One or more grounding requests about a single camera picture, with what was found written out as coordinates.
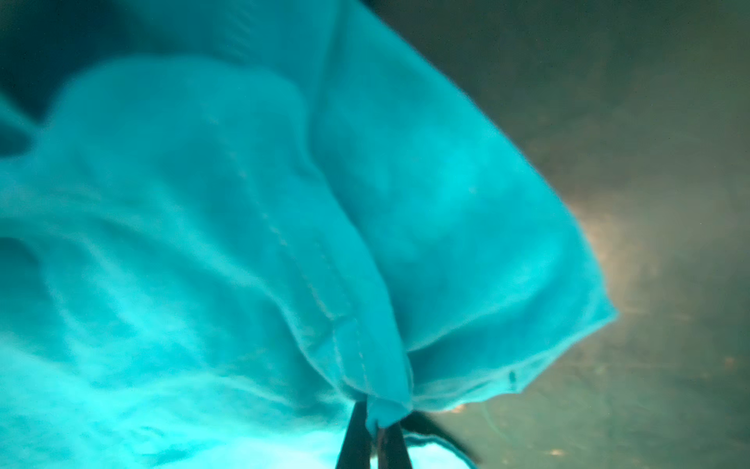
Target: gray surface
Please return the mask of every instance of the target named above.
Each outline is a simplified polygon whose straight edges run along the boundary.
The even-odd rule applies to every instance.
[[[560,192],[622,311],[440,419],[486,469],[750,467],[750,7],[375,4]]]

